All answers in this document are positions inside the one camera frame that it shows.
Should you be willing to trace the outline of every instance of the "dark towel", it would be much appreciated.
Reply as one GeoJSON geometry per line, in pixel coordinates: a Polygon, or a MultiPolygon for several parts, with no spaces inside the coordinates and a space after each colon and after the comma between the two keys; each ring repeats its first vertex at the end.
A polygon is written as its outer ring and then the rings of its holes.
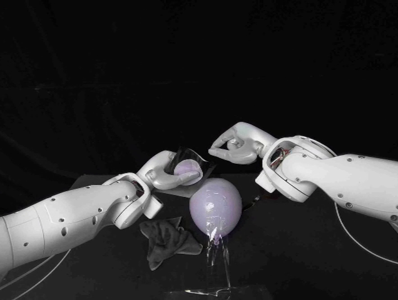
{"type": "Polygon", "coordinates": [[[182,217],[167,220],[150,220],[140,224],[144,236],[149,238],[149,266],[154,271],[163,260],[176,254],[198,255],[203,246],[190,232],[179,227],[182,217]]]}

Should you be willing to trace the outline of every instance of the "table surface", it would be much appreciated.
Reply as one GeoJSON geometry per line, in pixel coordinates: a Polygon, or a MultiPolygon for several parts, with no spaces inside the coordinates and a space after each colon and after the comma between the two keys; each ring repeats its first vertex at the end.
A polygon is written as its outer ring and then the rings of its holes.
{"type": "MultiPolygon", "coordinates": [[[[262,193],[258,174],[222,174],[237,186],[242,203],[262,193]]],[[[113,176],[81,176],[72,186],[102,184],[113,176]]],[[[189,213],[189,199],[159,194],[164,207],[156,219],[182,216],[180,226],[206,246],[189,213]]],[[[342,219],[360,244],[398,261],[398,234],[388,222],[346,209],[342,219]]],[[[40,285],[22,299],[163,299],[163,292],[203,289],[206,251],[175,255],[156,271],[146,259],[149,239],[140,232],[141,216],[131,227],[108,226],[92,241],[71,250],[66,259],[40,285]]],[[[231,286],[265,285],[274,299],[397,299],[398,265],[369,254],[343,231],[335,202],[317,189],[304,203],[280,194],[261,197],[242,213],[228,236],[231,286]]],[[[46,275],[51,264],[0,294],[13,299],[46,275]]]]}

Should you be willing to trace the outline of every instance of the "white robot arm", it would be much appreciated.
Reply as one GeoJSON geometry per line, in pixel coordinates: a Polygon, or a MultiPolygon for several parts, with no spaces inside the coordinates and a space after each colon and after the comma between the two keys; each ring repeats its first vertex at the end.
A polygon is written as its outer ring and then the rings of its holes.
{"type": "Polygon", "coordinates": [[[0,274],[79,246],[105,226],[124,229],[141,214],[151,219],[163,207],[151,189],[176,188],[200,176],[199,172],[166,174],[173,157],[173,152],[163,151],[137,174],[121,174],[102,185],[62,192],[0,217],[0,274]]]}
{"type": "Polygon", "coordinates": [[[257,183],[268,192],[277,189],[288,199],[304,202],[319,187],[340,207],[398,224],[397,161],[337,156],[316,140],[304,136],[277,139],[244,122],[221,135],[209,154],[239,164],[262,157],[257,183]],[[228,150],[219,148],[225,142],[228,150]]]}

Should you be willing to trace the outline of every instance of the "black backdrop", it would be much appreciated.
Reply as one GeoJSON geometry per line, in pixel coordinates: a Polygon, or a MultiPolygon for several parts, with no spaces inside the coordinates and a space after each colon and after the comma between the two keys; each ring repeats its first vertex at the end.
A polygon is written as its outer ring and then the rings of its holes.
{"type": "Polygon", "coordinates": [[[0,1],[0,214],[238,121],[398,160],[398,1],[0,1]]]}

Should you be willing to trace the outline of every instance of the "gray cloth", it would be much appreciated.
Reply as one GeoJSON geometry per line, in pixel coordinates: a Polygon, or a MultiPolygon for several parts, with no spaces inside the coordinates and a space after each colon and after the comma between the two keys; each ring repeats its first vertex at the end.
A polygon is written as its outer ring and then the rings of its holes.
{"type": "Polygon", "coordinates": [[[176,254],[198,255],[203,245],[192,233],[179,227],[182,217],[167,220],[150,220],[140,224],[144,236],[149,238],[149,266],[154,271],[164,259],[176,254]]]}

